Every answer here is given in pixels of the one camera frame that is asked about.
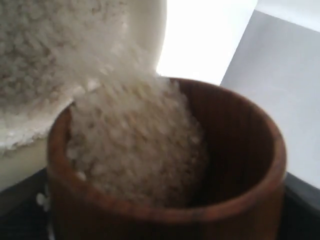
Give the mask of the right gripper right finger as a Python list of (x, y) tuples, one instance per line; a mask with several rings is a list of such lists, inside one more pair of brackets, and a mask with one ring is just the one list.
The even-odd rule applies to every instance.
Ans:
[(282, 239), (320, 239), (320, 190), (290, 173), (285, 178)]

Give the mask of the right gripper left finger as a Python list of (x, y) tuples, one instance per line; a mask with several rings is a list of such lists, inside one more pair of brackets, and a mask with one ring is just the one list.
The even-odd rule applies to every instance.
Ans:
[(0, 193), (0, 238), (54, 239), (46, 169)]

